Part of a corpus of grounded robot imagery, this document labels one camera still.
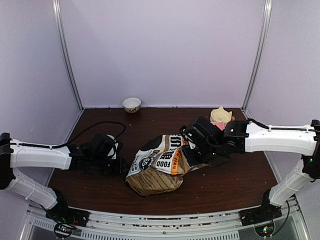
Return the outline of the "brown dog food bag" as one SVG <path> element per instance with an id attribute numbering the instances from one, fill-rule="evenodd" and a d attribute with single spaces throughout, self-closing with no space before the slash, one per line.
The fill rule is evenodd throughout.
<path id="1" fill-rule="evenodd" d="M 180 134 L 163 134 L 138 150 L 124 182 L 140 196 L 149 197 L 178 189 L 185 174 L 208 165 L 197 160 Z"/>

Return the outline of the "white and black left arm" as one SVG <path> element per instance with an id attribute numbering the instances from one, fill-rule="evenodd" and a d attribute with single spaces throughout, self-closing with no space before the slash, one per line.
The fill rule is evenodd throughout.
<path id="1" fill-rule="evenodd" d="M 54 168 L 60 170 L 95 170 L 104 175 L 120 175 L 127 172 L 126 162 L 120 157 L 122 143 L 114 136 L 97 133 L 93 139 L 81 145 L 42 145 L 22 142 L 0 136 L 0 188 L 13 191 L 27 200 L 41 205 L 61 222 L 72 218 L 63 194 L 26 176 L 19 169 L 24 167 Z"/>

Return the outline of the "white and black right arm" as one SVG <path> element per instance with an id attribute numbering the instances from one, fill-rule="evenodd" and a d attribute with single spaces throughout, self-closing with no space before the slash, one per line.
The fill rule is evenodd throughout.
<path id="1" fill-rule="evenodd" d="M 180 134 L 190 144 L 186 157 L 201 163 L 231 154 L 265 151 L 301 155 L 285 179 L 265 192 L 261 206 L 255 209 L 261 221 L 268 220 L 289 197 L 320 177 L 320 122 L 316 119 L 303 126 L 274 126 L 249 118 L 231 121 L 221 130 L 200 116 L 181 127 Z"/>

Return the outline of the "right arm base board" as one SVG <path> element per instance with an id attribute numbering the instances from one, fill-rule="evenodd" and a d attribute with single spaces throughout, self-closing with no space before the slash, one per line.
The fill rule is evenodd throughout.
<path id="1" fill-rule="evenodd" d="M 254 227 L 255 233 L 262 238 L 269 238 L 275 232 L 275 224 L 273 222 L 256 225 Z"/>

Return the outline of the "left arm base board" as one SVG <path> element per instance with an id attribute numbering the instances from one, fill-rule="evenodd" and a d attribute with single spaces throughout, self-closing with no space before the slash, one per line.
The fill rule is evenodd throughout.
<path id="1" fill-rule="evenodd" d="M 76 228 L 74 226 L 68 225 L 66 223 L 58 222 L 53 228 L 53 233 L 58 238 L 68 238 L 70 237 Z"/>

